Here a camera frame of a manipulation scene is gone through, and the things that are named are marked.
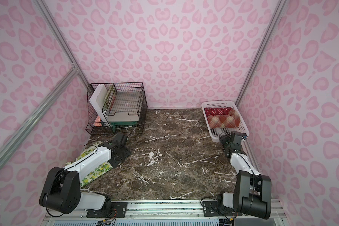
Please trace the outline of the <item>red plaid skirt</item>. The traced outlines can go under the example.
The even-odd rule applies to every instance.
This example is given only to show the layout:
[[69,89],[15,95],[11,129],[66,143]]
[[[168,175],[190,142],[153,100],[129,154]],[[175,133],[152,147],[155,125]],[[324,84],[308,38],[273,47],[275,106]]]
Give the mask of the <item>red plaid skirt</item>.
[[215,129],[215,128],[233,129],[233,128],[239,127],[241,119],[240,119],[240,115],[235,110],[231,110],[226,115],[208,116],[207,122],[211,129]]

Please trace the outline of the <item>green lemon print skirt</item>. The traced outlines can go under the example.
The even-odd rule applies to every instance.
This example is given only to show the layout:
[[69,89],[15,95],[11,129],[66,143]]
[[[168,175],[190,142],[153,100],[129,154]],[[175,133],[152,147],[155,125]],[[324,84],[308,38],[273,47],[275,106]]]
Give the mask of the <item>green lemon print skirt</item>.
[[[104,144],[103,141],[96,141],[91,145],[87,145],[84,151],[75,160],[67,162],[64,167],[74,164],[76,161],[80,161],[81,159],[88,157],[90,154],[96,151],[97,147],[102,144]],[[82,180],[80,181],[80,188],[98,179],[99,177],[110,171],[112,168],[113,167],[109,162],[103,162],[102,164],[98,165],[88,175],[82,178]]]

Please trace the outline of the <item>red polka dot skirt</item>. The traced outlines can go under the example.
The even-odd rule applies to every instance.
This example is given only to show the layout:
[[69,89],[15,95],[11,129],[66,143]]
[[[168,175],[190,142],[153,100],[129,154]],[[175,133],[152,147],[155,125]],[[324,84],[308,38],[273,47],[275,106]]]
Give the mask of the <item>red polka dot skirt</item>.
[[233,108],[231,107],[218,107],[218,108],[204,108],[205,115],[208,116],[217,116],[217,115],[229,115]]

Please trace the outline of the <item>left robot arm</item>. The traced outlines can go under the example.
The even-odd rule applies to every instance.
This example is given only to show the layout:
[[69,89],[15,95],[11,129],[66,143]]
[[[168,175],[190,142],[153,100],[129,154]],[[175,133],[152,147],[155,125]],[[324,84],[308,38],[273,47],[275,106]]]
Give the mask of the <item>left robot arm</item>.
[[81,182],[102,164],[108,163],[115,168],[127,159],[131,155],[127,141],[127,135],[117,134],[112,141],[94,146],[94,150],[80,160],[63,168],[53,167],[45,180],[40,206],[61,215],[86,210],[88,218],[117,216],[110,197],[82,192]]

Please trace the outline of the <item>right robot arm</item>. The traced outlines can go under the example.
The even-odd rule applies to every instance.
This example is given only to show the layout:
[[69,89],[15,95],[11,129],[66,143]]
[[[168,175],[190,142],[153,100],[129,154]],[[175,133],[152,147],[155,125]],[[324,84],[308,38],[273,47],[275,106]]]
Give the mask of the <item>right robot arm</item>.
[[234,192],[218,195],[217,203],[238,213],[269,219],[272,182],[270,177],[262,175],[253,167],[242,150],[242,141],[246,139],[245,133],[237,131],[219,137],[225,156],[237,173],[237,180]]

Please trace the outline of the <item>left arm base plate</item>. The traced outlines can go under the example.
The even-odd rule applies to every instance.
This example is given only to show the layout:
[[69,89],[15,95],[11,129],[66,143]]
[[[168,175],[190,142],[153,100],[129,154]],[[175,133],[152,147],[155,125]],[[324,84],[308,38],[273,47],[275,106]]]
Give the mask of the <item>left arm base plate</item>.
[[108,201],[100,210],[88,210],[87,218],[124,218],[127,211],[127,202]]

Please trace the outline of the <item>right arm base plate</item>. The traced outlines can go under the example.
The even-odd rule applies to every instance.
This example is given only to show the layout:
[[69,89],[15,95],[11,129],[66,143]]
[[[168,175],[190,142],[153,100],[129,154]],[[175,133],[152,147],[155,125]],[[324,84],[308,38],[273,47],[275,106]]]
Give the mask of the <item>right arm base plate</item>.
[[200,202],[205,217],[230,217],[234,210],[218,204],[215,200],[202,200]]

